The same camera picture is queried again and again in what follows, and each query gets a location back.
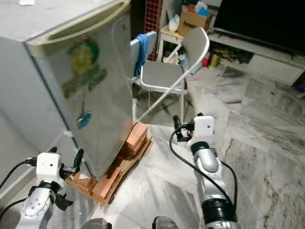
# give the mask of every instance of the refrigerator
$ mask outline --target refrigerator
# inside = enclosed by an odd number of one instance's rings
[[[129,12],[129,0],[0,0],[1,111],[66,165],[83,148],[98,179],[132,128]]]

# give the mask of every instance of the cardboard box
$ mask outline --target cardboard box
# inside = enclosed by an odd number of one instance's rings
[[[199,14],[194,14],[189,11],[182,11],[180,14],[178,33],[185,37],[191,30],[196,27],[202,27],[205,31],[207,31],[213,16],[213,13],[210,13],[211,15],[206,17]]]

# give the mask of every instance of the black cable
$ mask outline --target black cable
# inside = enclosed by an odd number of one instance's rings
[[[27,164],[29,163],[29,160],[25,160],[25,161],[21,161],[20,163],[18,163],[17,165],[15,165],[14,168],[11,169],[11,171],[6,175],[6,177],[4,178],[4,180],[1,182],[0,184],[0,188],[2,188],[2,186],[4,185],[4,183],[7,181],[7,179],[10,177],[10,175],[21,165],[23,164]]]
[[[3,215],[4,215],[4,213],[5,213],[10,207],[14,206],[15,204],[19,204],[19,203],[25,201],[26,199],[27,199],[27,198],[17,200],[16,202],[11,203],[11,204],[8,205],[5,209],[3,209],[3,211],[0,213],[0,223],[1,223],[1,219],[2,219],[2,217],[3,217]]]
[[[197,168],[196,166],[192,165],[190,162],[188,162],[187,160],[185,160],[183,157],[181,157],[179,154],[177,154],[175,152],[175,150],[173,149],[172,146],[172,140],[173,140],[173,136],[175,135],[176,132],[178,132],[179,130],[185,128],[184,125],[178,127],[177,129],[174,130],[174,132],[172,133],[172,135],[170,136],[170,149],[172,151],[172,153],[179,158],[180,160],[182,160],[185,164],[187,164],[188,166],[190,166],[191,168],[193,168],[197,173],[199,173],[201,176],[203,176],[204,178],[206,178],[208,181],[210,181],[213,185],[215,185],[216,188],[219,189],[219,191],[221,191],[221,193],[225,196],[225,198],[228,200],[229,204],[233,206],[231,199],[229,198],[229,196],[226,194],[226,192],[215,182],[213,181],[213,179],[209,178],[205,173],[203,173],[199,168]]]
[[[229,170],[231,170],[231,172],[233,174],[233,177],[234,177],[234,209],[235,209],[235,212],[236,212],[236,208],[237,208],[237,177],[236,177],[236,174],[235,174],[234,170],[228,164],[226,164],[223,161],[221,161],[221,163],[224,166],[228,167]]]

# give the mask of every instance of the chair backrest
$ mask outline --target chair backrest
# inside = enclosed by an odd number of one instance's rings
[[[145,59],[147,60],[148,55],[153,51],[154,45],[157,40],[157,33],[155,31],[150,31],[146,33],[148,37],[148,50]],[[138,39],[133,39],[130,42],[130,49],[131,49],[131,64],[133,70],[135,69],[136,63],[139,58],[139,52],[140,52],[140,42]]]
[[[195,67],[193,66],[195,62],[203,53],[205,55],[208,52],[210,46],[208,35],[201,27],[197,27],[190,31],[181,43],[187,52],[189,61],[188,69]]]

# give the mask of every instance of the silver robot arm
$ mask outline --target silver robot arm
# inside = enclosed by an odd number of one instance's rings
[[[66,200],[65,195],[58,194],[58,191],[64,187],[64,179],[68,174],[79,172],[83,150],[78,151],[73,167],[65,167],[61,163],[61,156],[55,153],[56,149],[54,147],[51,152],[37,156],[38,186],[32,187],[33,191],[30,191],[30,196],[24,201],[16,229],[46,229],[53,214],[54,203],[64,211],[73,203]]]
[[[223,164],[218,159],[216,150],[208,145],[214,135],[214,118],[199,114],[193,122],[183,125],[180,124],[178,116],[175,115],[173,119],[178,142],[187,142],[185,147],[192,152],[195,166],[218,185],[217,187],[195,171],[204,228],[239,229],[234,205],[225,191]],[[181,129],[188,130],[187,137],[182,135]]]

